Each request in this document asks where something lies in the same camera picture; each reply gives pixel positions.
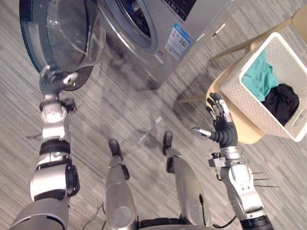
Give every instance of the plastic basket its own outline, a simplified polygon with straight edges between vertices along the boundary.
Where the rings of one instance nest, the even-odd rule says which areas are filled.
[[[279,83],[291,86],[300,100],[297,111],[285,126],[242,83],[242,77],[263,50]],[[307,133],[307,68],[279,33],[272,33],[259,49],[247,53],[221,90],[264,133],[296,142]]]

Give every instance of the wood-grain floor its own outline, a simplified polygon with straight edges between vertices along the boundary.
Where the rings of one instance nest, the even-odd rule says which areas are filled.
[[[71,129],[72,156],[81,190],[70,201],[70,230],[81,230],[105,198],[110,138],[121,144],[140,219],[179,216],[175,179],[166,173],[161,153],[167,130],[174,134],[173,147],[193,166],[210,204],[213,222],[224,224],[233,217],[225,187],[216,180],[207,163],[218,145],[190,132],[193,126],[212,128],[209,116],[201,102],[178,105],[175,101],[206,92],[219,73],[242,52],[216,61],[210,61],[210,57],[275,26],[307,1],[236,0],[234,4],[234,9],[221,14],[206,30],[206,36],[159,90],[136,92],[128,81],[135,77],[129,63],[106,47],[84,87],[64,93],[73,96],[79,107]],[[211,38],[223,23],[224,29]],[[22,40],[18,0],[0,0],[0,32],[0,230],[4,230],[31,201],[29,182],[40,141],[27,137],[41,132],[38,105],[42,96],[38,73]],[[307,64],[307,45],[295,28],[290,26],[281,34]],[[138,143],[158,117],[162,120]],[[275,229],[307,229],[306,137],[295,143],[266,135],[258,143],[240,144],[240,148],[252,170],[263,172],[257,178],[271,178],[255,184],[279,186],[257,188]],[[104,219],[100,211],[87,229],[101,229]],[[241,229],[238,220],[227,229]]]

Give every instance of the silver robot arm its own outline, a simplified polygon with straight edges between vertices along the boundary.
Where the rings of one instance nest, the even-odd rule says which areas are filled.
[[[64,86],[73,84],[71,74],[57,76],[45,66],[40,73],[44,101],[40,105],[43,120],[42,144],[30,183],[33,203],[26,206],[10,230],[66,230],[69,198],[80,189],[76,167],[71,160],[69,112],[76,106],[73,99],[59,100]]]
[[[216,141],[221,153],[213,153],[209,165],[221,168],[221,180],[227,188],[232,208],[244,230],[273,230],[259,194],[253,183],[253,173],[241,159],[237,146],[236,126],[225,101],[216,93],[210,94],[206,107],[213,119],[214,132],[195,127],[196,133]]]

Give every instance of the basket handle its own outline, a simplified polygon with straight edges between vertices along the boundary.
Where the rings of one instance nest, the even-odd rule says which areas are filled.
[[[294,122],[292,123],[293,127],[298,126],[302,120],[306,120],[306,115],[307,115],[307,109],[303,109],[296,117]]]

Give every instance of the teal shirt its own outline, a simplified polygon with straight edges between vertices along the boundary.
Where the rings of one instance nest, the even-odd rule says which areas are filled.
[[[265,50],[244,74],[242,83],[261,102],[265,100],[271,88],[279,85],[277,78],[273,75],[273,67],[265,62]]]

